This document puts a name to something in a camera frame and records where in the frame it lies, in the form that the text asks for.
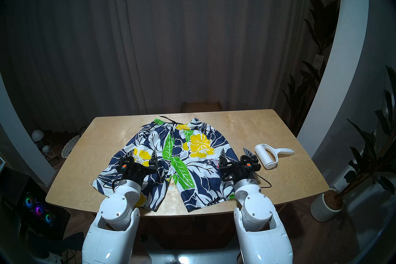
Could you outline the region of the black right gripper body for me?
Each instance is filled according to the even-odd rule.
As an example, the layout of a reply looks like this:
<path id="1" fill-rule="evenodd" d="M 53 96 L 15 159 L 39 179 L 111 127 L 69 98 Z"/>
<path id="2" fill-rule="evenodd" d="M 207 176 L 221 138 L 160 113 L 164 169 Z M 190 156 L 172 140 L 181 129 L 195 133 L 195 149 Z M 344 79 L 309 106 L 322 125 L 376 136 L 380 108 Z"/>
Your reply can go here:
<path id="1" fill-rule="evenodd" d="M 260 169 L 261 164 L 256 155 L 253 158 L 242 155 L 240 161 L 231 162 L 228 160 L 227 165 L 219 165 L 219 172 L 223 182 L 239 182 L 243 179 L 252 179 L 253 173 Z"/>

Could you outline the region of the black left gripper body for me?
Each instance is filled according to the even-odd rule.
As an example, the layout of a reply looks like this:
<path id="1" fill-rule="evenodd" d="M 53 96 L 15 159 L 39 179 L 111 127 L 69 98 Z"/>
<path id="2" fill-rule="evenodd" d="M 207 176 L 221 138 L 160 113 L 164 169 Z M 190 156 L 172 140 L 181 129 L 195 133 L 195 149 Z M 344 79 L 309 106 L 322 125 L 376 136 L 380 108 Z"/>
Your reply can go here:
<path id="1" fill-rule="evenodd" d="M 133 157 L 127 157 L 120 159 L 117 165 L 117 172 L 122 175 L 119 180 L 119 185 L 126 184 L 127 181 L 133 181 L 142 185 L 147 176 L 158 172 L 158 168 L 150 168 L 150 160 L 149 165 L 144 166 L 143 164 L 135 162 Z"/>

